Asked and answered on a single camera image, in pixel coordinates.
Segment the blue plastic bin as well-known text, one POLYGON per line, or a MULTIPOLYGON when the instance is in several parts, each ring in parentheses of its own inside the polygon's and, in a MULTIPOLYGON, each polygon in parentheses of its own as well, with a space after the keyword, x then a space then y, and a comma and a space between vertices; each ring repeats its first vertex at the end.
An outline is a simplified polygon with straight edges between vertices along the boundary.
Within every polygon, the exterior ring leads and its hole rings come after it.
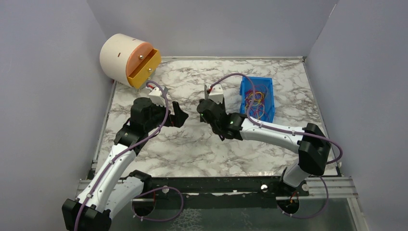
POLYGON ((242 77, 240 85, 240 96, 242 99, 240 113, 245 114, 249 109, 250 116, 272 123, 275 116, 275 103, 272 78, 268 77, 249 77, 255 87, 255 101, 252 107, 249 107, 253 97, 252 84, 245 77, 242 77))

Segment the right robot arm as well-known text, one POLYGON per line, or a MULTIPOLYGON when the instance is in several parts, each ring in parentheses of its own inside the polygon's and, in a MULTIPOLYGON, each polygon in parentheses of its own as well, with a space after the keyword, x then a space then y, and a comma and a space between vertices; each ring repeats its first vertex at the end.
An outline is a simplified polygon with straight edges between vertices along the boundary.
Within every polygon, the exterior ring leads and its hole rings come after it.
POLYGON ((298 154, 298 161, 287 167, 281 176, 280 184, 283 188, 294 191, 309 176, 322 176, 325 172, 331 144, 313 123, 308 123, 306 127, 285 128, 245 114, 227 114, 211 99, 202 100, 197 106, 197 112, 222 140, 259 141, 298 154))

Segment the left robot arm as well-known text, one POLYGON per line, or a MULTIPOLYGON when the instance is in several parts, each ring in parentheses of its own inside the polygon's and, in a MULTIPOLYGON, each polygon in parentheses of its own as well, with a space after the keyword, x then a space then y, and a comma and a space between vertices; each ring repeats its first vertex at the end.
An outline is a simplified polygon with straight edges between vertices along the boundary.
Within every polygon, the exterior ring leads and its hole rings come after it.
POLYGON ((111 151, 101 169, 89 185, 76 197, 67 199, 62 212, 69 231, 108 231, 116 214, 132 199, 141 204, 134 209, 136 216, 145 219, 154 209, 156 192, 172 190, 164 186, 152 188, 152 177, 135 170, 122 177, 144 145, 156 136, 162 127, 180 128, 189 117, 177 101, 168 102, 159 97, 141 97, 134 100, 130 118, 117 132, 111 151))

